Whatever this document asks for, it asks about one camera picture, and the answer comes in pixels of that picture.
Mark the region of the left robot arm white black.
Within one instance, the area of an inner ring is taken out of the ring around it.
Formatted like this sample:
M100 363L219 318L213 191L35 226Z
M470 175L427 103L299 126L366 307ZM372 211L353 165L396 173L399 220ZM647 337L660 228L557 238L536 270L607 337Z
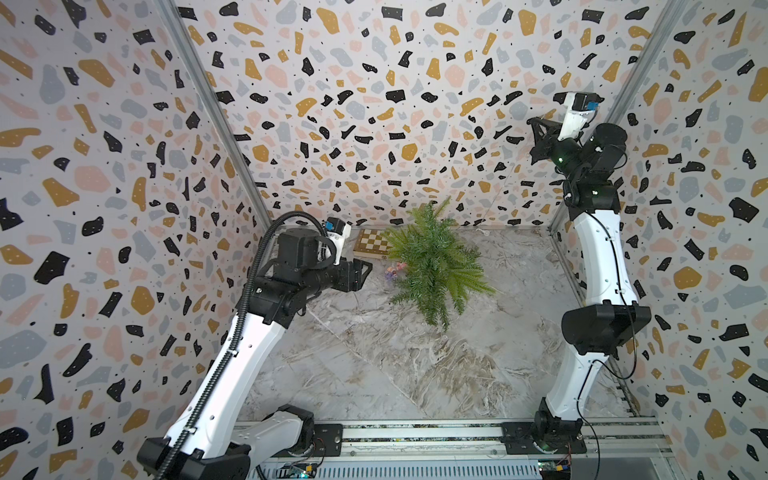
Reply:
M283 405L242 430L238 415L271 351L326 290L360 290L371 263L343 257L351 227L338 218L264 235L225 345L179 419L144 441L139 464L156 479L244 479L277 455L323 455L312 412Z

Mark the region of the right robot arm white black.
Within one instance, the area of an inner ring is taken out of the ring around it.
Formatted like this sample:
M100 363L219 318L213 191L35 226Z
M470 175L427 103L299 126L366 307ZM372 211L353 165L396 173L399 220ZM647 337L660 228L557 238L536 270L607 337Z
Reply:
M551 161L564 178L563 202L578 236L587 278L583 305L564 313L561 331L568 345L556 381L542 399L531 429L543 453L581 453L583 407L601 371L621 346L635 340L651 320L638 302L620 240L620 200L610 177L626 157L626 131L597 125L585 141L566 125L541 117L528 120L534 162Z

